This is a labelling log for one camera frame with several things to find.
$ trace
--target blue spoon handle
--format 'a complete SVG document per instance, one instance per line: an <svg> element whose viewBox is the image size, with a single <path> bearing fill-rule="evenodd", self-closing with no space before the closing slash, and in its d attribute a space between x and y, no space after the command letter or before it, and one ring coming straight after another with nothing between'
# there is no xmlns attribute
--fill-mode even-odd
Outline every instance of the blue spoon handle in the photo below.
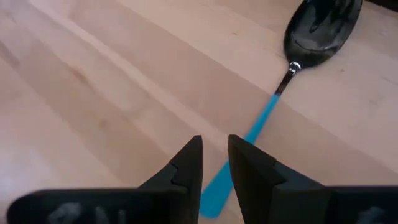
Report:
<svg viewBox="0 0 398 224"><path fill-rule="evenodd" d="M279 98L280 95L277 94L274 94L270 98L268 104L257 118L257 121L254 123L248 134L244 137L244 140L254 144ZM206 218L217 218L221 213L232 188L233 182L231 173L229 171L228 161L203 191L200 199L200 214Z"/></svg>

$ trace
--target wooden table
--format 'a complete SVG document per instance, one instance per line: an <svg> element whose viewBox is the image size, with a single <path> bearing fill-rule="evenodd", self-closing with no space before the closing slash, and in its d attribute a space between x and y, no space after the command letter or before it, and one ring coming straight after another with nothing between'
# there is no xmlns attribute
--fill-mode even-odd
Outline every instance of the wooden table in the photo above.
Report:
<svg viewBox="0 0 398 224"><path fill-rule="evenodd" d="M137 186L194 135L206 185L287 69L294 0L0 0L0 210L52 187ZM256 145L323 184L398 184L398 14L289 85ZM217 221L242 223L233 195Z"/></svg>

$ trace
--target spoon handle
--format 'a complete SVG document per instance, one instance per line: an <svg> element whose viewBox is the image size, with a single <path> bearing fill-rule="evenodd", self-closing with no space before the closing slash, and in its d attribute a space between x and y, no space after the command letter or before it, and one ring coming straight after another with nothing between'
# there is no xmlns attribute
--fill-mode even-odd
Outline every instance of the spoon handle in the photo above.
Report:
<svg viewBox="0 0 398 224"><path fill-rule="evenodd" d="M256 142L256 139L260 135L262 127L264 127L269 115L271 114L271 111L277 104L280 95L285 90L287 84L289 83L289 81L291 81L296 72L297 70L295 70L292 67L292 64L290 64L289 70L287 71L285 77L280 83L278 89L271 96L270 100L266 104L266 107L258 116L250 131L247 133L247 135L245 135L244 140L250 142L251 144L254 144L254 142ZM206 218L217 218L218 215L221 213L223 207L225 206L225 203L227 202L229 193L232 191L232 188L233 181L231 173L229 171L229 161L227 161L214 177L214 179L203 191L200 199L200 214Z"/></svg>

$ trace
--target black spoon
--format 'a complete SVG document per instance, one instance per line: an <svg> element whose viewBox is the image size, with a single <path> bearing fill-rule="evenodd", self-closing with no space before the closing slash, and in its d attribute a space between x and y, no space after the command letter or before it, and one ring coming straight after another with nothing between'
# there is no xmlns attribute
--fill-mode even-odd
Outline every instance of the black spoon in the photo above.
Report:
<svg viewBox="0 0 398 224"><path fill-rule="evenodd" d="M254 123L245 140L254 144L280 95L295 74L317 66L343 46L354 29L362 0L308 0L301 3L290 20L284 39L289 69L278 89ZM218 172L201 195L200 213L216 218L233 188L229 162Z"/></svg>

